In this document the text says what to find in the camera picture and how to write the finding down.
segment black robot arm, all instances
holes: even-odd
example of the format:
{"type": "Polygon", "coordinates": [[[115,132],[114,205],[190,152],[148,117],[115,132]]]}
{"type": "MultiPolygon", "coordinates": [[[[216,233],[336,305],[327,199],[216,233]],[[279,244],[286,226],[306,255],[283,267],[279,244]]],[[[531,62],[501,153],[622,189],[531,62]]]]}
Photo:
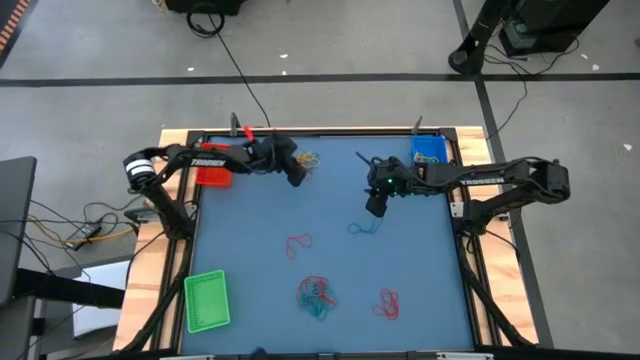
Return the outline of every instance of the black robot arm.
{"type": "Polygon", "coordinates": [[[131,154],[123,161],[130,184],[129,191],[144,195],[155,205],[169,241],[185,240],[186,243],[180,268],[171,285],[158,301],[158,305],[144,326],[127,346],[118,351],[119,354],[143,349],[188,274],[187,264],[193,246],[195,220],[187,215],[184,204],[172,199],[162,186],[173,173],[186,167],[224,167],[232,172],[243,174],[285,172],[289,183],[294,187],[299,186],[304,179],[306,170],[293,157],[297,148],[293,140],[273,134],[258,142],[253,139],[247,128],[245,130],[249,141],[228,149],[204,150],[169,145],[143,149],[131,154]],[[167,161],[166,166],[158,174],[151,163],[151,159],[155,157],[167,161]]]}
{"type": "Polygon", "coordinates": [[[387,160],[367,160],[359,153],[358,156],[370,167],[366,208],[377,217],[384,216],[389,197],[442,194],[463,185],[515,185],[486,201],[472,200],[462,205],[462,230],[483,234],[489,221],[498,214],[532,202],[559,203],[570,195],[569,173],[557,160],[527,157],[502,164],[415,164],[409,168],[393,156],[387,160]]]}

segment blue tabletop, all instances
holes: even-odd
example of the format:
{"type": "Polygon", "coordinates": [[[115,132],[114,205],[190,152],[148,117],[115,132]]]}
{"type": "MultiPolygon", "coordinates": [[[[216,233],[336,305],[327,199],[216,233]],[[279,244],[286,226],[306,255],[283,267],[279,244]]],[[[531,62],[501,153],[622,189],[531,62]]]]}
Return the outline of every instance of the blue tabletop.
{"type": "Polygon", "coordinates": [[[320,156],[300,187],[284,173],[234,175],[231,188],[202,192],[191,273],[226,273],[231,323],[194,334],[184,326],[182,354],[472,349],[444,195],[390,199],[375,234],[347,231],[373,220],[368,167],[355,152],[410,163],[410,139],[294,140],[298,151],[320,156]],[[287,238],[303,233],[312,247],[295,247],[290,259],[287,238]],[[328,279],[337,303],[322,321],[297,304],[298,285],[311,275],[328,279]],[[373,312],[384,288],[398,294],[396,320],[373,312]]]}

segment blue rubber band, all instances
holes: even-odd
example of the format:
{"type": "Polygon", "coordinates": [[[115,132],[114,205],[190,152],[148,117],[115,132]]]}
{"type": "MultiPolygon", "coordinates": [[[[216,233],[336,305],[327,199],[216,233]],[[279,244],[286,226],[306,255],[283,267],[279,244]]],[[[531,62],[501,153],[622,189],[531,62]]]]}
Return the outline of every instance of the blue rubber band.
{"type": "Polygon", "coordinates": [[[380,228],[380,225],[382,225],[382,219],[381,218],[373,218],[373,220],[371,220],[371,225],[369,225],[368,229],[364,229],[358,223],[351,223],[351,224],[347,225],[347,231],[349,233],[351,233],[351,235],[356,235],[356,234],[360,234],[360,233],[368,234],[368,235],[374,235],[375,233],[378,232],[378,229],[380,228]]]}

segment green plastic basket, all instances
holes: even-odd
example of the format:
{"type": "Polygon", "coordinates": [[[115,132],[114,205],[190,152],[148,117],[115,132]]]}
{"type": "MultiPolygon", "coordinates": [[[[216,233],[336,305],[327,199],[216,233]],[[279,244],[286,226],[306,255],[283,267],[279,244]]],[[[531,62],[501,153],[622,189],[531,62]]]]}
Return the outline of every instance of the green plastic basket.
{"type": "Polygon", "coordinates": [[[184,279],[184,292],[190,333],[231,322],[224,271],[189,276],[184,279]]]}

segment power cable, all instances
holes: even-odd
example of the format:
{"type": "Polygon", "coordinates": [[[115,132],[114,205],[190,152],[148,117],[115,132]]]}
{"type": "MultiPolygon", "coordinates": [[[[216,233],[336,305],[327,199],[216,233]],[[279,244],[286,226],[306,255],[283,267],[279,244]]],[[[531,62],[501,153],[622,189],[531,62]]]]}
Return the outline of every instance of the power cable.
{"type": "MultiPolygon", "coordinates": [[[[516,102],[516,105],[514,106],[513,110],[511,110],[511,112],[509,113],[509,116],[507,116],[507,120],[505,120],[504,123],[502,123],[502,125],[500,125],[498,127],[498,129],[496,129],[496,131],[494,131],[493,133],[489,134],[485,140],[489,141],[492,137],[494,137],[495,135],[499,134],[500,131],[502,129],[504,129],[505,126],[507,126],[507,124],[511,121],[511,119],[513,118],[513,116],[515,115],[516,111],[518,110],[518,107],[520,106],[520,103],[529,95],[529,89],[527,89],[527,81],[524,78],[524,74],[526,75],[530,75],[530,76],[537,76],[537,75],[542,75],[545,72],[551,70],[551,68],[553,68],[553,66],[556,64],[556,62],[563,56],[569,55],[571,53],[573,53],[574,51],[578,50],[578,48],[580,47],[580,40],[578,40],[578,37],[576,36],[575,38],[575,42],[576,42],[576,47],[573,48],[572,50],[568,50],[565,51],[561,54],[558,54],[552,61],[551,63],[549,63],[549,66],[547,66],[546,68],[538,71],[538,72],[531,72],[529,70],[527,70],[525,67],[523,67],[522,65],[514,62],[514,61],[505,61],[505,60],[501,60],[498,59],[494,56],[491,55],[486,55],[484,56],[484,60],[486,62],[488,62],[489,64],[496,64],[496,65],[508,65],[509,67],[511,67],[511,69],[518,75],[518,77],[520,78],[520,80],[522,81],[522,86],[524,87],[524,95],[522,95],[520,97],[520,99],[518,99],[518,101],[516,102]]],[[[516,61],[526,61],[523,59],[513,59],[510,58],[507,54],[505,54],[503,51],[501,51],[500,49],[498,49],[496,46],[494,45],[487,45],[487,48],[491,48],[496,50],[500,55],[509,58],[511,60],[516,60],[516,61]]]]}

